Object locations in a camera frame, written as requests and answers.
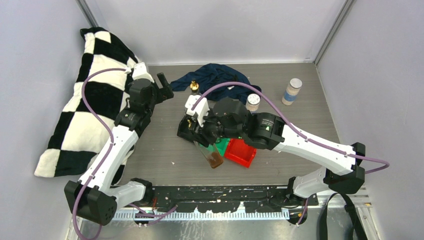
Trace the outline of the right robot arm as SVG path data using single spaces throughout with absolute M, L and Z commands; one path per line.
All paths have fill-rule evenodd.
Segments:
M 255 149 L 290 153 L 319 164 L 319 169 L 289 179 L 285 198 L 291 205 L 326 190 L 352 195 L 365 182 L 365 170 L 357 163 L 354 146 L 343 145 L 341 152 L 336 152 L 338 144 L 325 139 L 323 143 L 330 148 L 319 146 L 281 117 L 251 113 L 240 101 L 228 97 L 210 108 L 205 98 L 191 95 L 184 107 L 192 140 L 205 147 L 217 138 L 241 139 Z

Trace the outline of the clear glass cruet gold spout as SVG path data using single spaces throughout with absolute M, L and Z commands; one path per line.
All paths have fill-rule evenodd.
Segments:
M 191 95 L 194 95 L 194 96 L 200 95 L 199 87 L 200 87 L 199 84 L 195 80 L 192 80 L 189 85 Z

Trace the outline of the spice jar plain lid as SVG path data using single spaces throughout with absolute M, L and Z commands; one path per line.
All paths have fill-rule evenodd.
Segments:
M 299 78 L 292 78 L 283 94 L 281 102 L 284 105 L 290 106 L 295 100 L 302 87 L 302 81 Z

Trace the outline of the spice jar perforated lid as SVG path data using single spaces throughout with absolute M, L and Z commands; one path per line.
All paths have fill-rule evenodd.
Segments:
M 256 112 L 259 109 L 261 102 L 261 97 L 256 93 L 251 93 L 247 96 L 246 99 L 246 109 L 250 112 Z

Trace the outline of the brown oil cruet gold spout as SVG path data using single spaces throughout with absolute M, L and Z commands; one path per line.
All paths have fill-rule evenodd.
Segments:
M 200 124 L 194 119 L 189 117 L 187 123 L 187 129 L 190 133 L 189 138 L 206 159 L 209 166 L 212 169 L 219 167 L 224 162 L 224 159 L 220 155 L 216 145 L 212 143 L 213 139 L 203 133 Z

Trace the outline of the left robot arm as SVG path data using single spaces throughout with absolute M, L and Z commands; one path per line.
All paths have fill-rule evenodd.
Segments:
M 151 122 L 155 105 L 173 98 L 164 73 L 157 74 L 162 87 L 146 77 L 134 77 L 129 99 L 111 130 L 109 138 L 92 166 L 78 181 L 69 181 L 64 194 L 70 211 L 78 217 L 107 225 L 117 210 L 132 203 L 148 207 L 154 199 L 152 183 L 132 178 L 125 185 L 112 187 L 112 181 L 124 158 Z

